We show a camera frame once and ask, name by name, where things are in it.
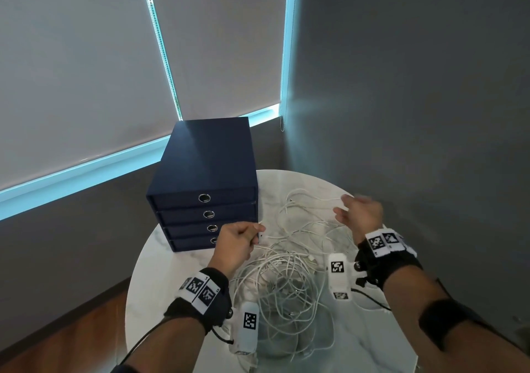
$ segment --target white marble table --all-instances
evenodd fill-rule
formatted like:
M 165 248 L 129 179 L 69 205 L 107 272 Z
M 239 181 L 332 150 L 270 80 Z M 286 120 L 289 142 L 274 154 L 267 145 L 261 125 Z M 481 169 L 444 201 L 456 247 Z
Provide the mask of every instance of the white marble table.
M 321 199 L 340 197 L 344 190 L 313 176 L 284 170 L 258 170 L 260 220 L 267 227 L 266 236 L 278 236 L 279 209 L 286 195 L 294 189 L 306 189 Z M 332 208 L 340 201 L 320 202 L 302 196 L 304 205 L 314 207 L 323 220 L 333 220 Z M 281 223 L 297 228 L 297 216 L 289 210 Z M 144 248 L 132 274 L 125 313 L 125 334 L 130 349 L 151 327 L 158 323 L 174 299 L 182 282 L 206 267 L 214 250 L 173 253 L 157 226 Z M 370 301 L 357 299 L 369 308 Z M 338 303 L 324 291 L 322 302 L 332 310 L 335 320 L 335 344 L 332 349 L 315 351 L 306 361 L 286 366 L 285 371 L 412 373 L 417 357 L 401 332 L 394 316 L 381 310 L 363 310 L 356 303 Z M 206 336 L 195 372 L 243 371 L 237 357 L 215 336 Z M 257 371 L 268 371 L 259 367 Z

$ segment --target person's right arm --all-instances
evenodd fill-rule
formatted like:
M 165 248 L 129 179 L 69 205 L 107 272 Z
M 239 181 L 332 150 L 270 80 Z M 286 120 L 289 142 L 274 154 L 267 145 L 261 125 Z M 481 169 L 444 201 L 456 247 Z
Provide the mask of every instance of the person's right arm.
M 347 225 L 359 245 L 365 235 L 383 226 L 383 207 L 367 197 L 342 196 L 348 211 L 335 208 L 336 219 Z M 521 350 L 471 321 L 449 331 L 445 351 L 421 330 L 419 318 L 426 307 L 447 294 L 416 266 L 396 270 L 384 284 L 383 292 L 397 323 L 430 373 L 519 373 L 530 372 L 530 359 Z

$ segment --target hand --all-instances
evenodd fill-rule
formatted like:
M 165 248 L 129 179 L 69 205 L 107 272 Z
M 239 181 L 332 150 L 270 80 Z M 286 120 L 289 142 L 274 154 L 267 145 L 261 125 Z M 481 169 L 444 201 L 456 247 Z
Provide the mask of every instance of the hand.
M 224 224 L 208 267 L 218 269 L 232 279 L 237 269 L 250 258 L 254 245 L 258 244 L 258 232 L 264 231 L 265 227 L 255 222 Z
M 358 246 L 365 235 L 383 227 L 383 206 L 370 197 L 341 196 L 342 203 L 348 209 L 345 211 L 335 207 L 335 219 L 351 229 L 354 242 Z

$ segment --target drawer front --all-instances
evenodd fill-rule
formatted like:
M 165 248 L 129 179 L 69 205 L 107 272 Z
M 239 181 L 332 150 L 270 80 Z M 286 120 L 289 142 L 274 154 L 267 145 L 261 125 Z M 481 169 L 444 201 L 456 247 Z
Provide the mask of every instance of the drawer front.
M 189 250 L 212 249 L 217 242 L 217 236 L 195 236 L 170 240 L 169 245 L 174 252 L 187 252 Z
M 190 223 L 184 225 L 168 225 L 165 227 L 167 229 L 169 236 L 172 239 L 178 239 L 189 236 L 202 236 L 210 235 L 213 236 L 219 235 L 221 227 L 225 223 L 237 222 L 236 219 L 226 220 L 226 221 L 210 221 L 210 222 L 199 222 L 199 223 Z
M 257 222 L 258 214 L 256 212 L 256 203 L 252 202 L 161 211 L 160 218 L 165 225 L 231 219 Z
M 155 208 L 162 211 L 175 208 L 250 203 L 258 200 L 257 193 L 256 187 L 244 187 L 242 189 L 156 194 L 150 199 Z

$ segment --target person's left arm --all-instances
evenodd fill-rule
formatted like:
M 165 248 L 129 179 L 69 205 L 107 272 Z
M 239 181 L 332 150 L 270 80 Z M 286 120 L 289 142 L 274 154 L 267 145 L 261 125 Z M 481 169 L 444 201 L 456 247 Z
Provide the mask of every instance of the person's left arm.
M 258 232 L 265 227 L 252 222 L 225 224 L 208 267 L 229 280 L 258 243 Z M 206 331 L 193 317 L 169 320 L 155 329 L 129 356 L 126 366 L 137 373 L 191 373 L 199 356 Z

